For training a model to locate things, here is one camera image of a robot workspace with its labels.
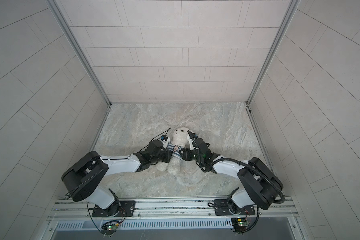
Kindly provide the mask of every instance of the tiled wall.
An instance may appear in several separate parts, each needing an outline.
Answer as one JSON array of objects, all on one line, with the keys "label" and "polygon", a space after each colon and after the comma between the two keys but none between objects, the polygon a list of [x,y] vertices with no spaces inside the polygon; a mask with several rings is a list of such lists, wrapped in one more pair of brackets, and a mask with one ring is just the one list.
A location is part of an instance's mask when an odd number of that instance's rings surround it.
[{"label": "tiled wall", "polygon": [[302,0],[251,109],[310,239],[360,239],[360,0]]},{"label": "tiled wall", "polygon": [[246,101],[289,5],[56,2],[112,102]]},{"label": "tiled wall", "polygon": [[39,229],[106,108],[44,0],[0,0],[0,239]]}]

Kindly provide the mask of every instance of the mounting plate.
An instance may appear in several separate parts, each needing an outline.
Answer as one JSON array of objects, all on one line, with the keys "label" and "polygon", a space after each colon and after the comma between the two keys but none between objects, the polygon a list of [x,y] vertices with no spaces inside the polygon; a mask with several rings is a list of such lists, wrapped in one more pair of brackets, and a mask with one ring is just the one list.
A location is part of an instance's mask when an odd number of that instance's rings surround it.
[{"label": "mounting plate", "polygon": [[[120,201],[121,207],[125,210],[126,215],[119,211],[116,215],[112,217],[132,217],[133,212],[135,211],[135,201]],[[92,212],[92,217],[109,217],[104,209],[101,209],[99,206],[95,205]]]},{"label": "mounting plate", "polygon": [[[228,207],[226,199],[215,199],[215,200],[213,200],[213,203],[216,205],[222,206],[222,207]],[[248,205],[248,206],[245,206],[244,209],[248,211],[248,213],[249,213],[248,215],[255,214],[253,206],[251,207],[250,205]],[[216,214],[216,216],[227,216],[227,215],[235,216],[235,214],[232,214],[228,209],[220,209],[220,208],[215,208],[215,214]],[[247,215],[247,213],[241,212],[238,215]]]}]

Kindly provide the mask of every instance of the teddy bear leg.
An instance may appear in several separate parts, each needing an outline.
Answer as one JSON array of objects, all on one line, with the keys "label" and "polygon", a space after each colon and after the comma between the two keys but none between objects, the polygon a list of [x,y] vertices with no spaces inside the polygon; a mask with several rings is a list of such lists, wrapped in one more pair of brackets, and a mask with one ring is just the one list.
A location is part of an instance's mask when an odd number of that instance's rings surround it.
[{"label": "teddy bear leg", "polygon": [[158,162],[156,164],[156,169],[160,172],[164,172],[165,170],[167,170],[168,167],[168,163],[166,162]]},{"label": "teddy bear leg", "polygon": [[171,160],[168,163],[168,172],[172,175],[178,175],[180,172],[180,159],[177,157],[171,158]]}]

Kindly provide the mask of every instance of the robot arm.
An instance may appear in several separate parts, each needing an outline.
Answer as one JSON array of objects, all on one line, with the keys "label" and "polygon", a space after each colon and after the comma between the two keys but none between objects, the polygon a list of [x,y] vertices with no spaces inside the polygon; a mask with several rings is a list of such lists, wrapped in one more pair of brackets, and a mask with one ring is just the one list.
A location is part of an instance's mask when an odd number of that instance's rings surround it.
[{"label": "robot arm", "polygon": [[166,149],[169,141],[168,136],[162,135],[160,140],[151,141],[144,151],[129,156],[108,157],[89,152],[61,179],[75,202],[87,200],[113,216],[119,211],[119,199],[112,190],[99,186],[101,179],[120,172],[140,172],[159,161],[169,162],[172,155],[172,151]]}]

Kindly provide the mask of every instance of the enclosure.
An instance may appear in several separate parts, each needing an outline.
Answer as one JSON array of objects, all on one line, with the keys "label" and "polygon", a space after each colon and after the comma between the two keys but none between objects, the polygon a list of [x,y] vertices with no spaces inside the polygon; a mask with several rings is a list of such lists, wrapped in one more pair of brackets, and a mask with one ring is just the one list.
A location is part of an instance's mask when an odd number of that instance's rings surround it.
[{"label": "enclosure", "polygon": [[[0,239],[95,234],[62,174],[182,126],[282,181],[285,204],[244,238],[360,239],[360,0],[0,1]],[[178,175],[151,166],[101,185],[137,201],[127,222],[147,224],[169,221],[150,207],[204,209],[240,181],[183,161]],[[211,208],[166,214],[218,221]],[[128,231],[168,229],[117,234]]]}]

